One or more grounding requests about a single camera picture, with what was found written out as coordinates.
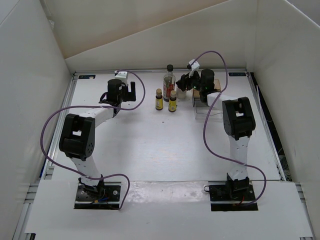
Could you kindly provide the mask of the white powder jar black cap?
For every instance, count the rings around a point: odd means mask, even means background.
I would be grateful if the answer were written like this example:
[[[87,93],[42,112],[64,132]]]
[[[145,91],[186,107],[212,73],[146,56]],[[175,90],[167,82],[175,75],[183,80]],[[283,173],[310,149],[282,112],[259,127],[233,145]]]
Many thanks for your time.
[[[185,99],[187,95],[187,90],[183,86],[176,87],[176,97],[180,100]]]

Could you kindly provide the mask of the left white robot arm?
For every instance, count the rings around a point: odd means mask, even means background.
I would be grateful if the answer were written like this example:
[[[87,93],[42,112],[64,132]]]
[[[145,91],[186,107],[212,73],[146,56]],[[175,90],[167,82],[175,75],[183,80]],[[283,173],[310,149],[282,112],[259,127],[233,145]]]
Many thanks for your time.
[[[136,101],[136,83],[126,84],[120,79],[107,82],[107,92],[103,93],[98,107],[89,108],[81,114],[66,115],[59,150],[74,163],[78,172],[84,175],[79,182],[87,187],[87,194],[93,200],[100,200],[105,194],[99,173],[93,159],[96,127],[114,118],[123,102]]]

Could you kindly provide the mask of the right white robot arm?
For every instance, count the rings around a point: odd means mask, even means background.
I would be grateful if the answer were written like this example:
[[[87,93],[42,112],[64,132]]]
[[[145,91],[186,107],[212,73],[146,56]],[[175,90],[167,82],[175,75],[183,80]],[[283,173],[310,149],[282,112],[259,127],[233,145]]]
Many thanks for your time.
[[[211,110],[217,109],[222,112],[224,131],[229,137],[229,159],[237,163],[237,166],[227,173],[227,180],[232,183],[225,186],[224,193],[230,200],[236,200],[243,193],[239,182],[249,180],[248,145],[256,128],[256,121],[248,97],[227,96],[215,87],[214,80],[213,70],[204,69],[201,73],[194,70],[182,75],[176,85],[181,91],[198,91],[201,102],[207,104]]]

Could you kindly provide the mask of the tall clear chili bottle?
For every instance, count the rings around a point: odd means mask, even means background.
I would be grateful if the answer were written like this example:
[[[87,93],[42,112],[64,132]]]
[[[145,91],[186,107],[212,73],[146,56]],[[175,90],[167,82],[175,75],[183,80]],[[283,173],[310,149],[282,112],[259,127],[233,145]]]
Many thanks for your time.
[[[175,89],[176,77],[173,74],[174,66],[168,64],[166,67],[166,74],[163,77],[163,100],[169,102],[171,91]]]

